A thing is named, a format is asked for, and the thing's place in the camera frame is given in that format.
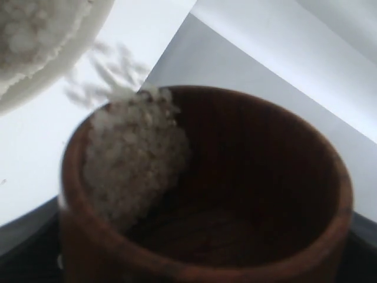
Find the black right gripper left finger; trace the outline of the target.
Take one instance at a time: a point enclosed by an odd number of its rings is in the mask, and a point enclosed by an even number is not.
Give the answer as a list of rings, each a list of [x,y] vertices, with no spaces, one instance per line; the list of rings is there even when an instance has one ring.
[[[57,199],[1,227],[1,282],[62,282]]]

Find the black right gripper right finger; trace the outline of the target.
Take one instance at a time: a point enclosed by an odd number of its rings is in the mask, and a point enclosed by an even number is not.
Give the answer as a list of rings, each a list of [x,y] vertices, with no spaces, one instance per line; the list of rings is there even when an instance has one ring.
[[[376,283],[376,222],[353,214],[338,270],[339,283]]]

